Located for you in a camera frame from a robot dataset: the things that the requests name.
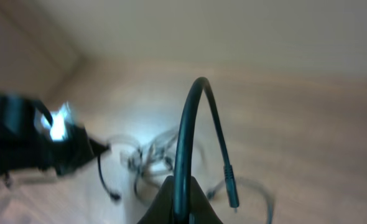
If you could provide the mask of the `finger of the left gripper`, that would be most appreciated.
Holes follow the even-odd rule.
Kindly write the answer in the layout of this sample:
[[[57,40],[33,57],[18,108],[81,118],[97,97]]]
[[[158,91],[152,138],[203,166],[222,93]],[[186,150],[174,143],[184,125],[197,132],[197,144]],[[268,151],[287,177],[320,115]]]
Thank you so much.
[[[54,168],[58,176],[74,173],[111,149],[110,144],[89,137],[84,127],[67,125],[68,137],[54,142]]]

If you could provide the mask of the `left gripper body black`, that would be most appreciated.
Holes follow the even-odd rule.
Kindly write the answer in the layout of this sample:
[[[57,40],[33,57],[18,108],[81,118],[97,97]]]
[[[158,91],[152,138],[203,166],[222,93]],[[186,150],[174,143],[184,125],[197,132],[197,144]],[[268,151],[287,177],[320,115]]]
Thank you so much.
[[[32,167],[40,170],[52,167],[57,175],[62,175],[53,154],[57,144],[50,142],[35,127],[38,114],[53,123],[52,115],[42,101],[0,93],[0,175]]]

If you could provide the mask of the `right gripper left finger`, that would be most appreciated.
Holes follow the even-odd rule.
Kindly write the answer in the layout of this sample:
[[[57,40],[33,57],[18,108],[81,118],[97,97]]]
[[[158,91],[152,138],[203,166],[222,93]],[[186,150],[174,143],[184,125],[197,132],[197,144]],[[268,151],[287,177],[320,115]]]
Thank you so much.
[[[151,206],[137,224],[173,224],[174,177],[168,176]]]

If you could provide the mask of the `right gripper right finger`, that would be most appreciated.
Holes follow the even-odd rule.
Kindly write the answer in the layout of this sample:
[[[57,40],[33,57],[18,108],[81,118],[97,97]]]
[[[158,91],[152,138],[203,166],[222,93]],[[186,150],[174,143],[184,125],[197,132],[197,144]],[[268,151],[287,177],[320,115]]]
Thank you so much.
[[[190,183],[189,224],[223,224],[195,177],[191,177]]]

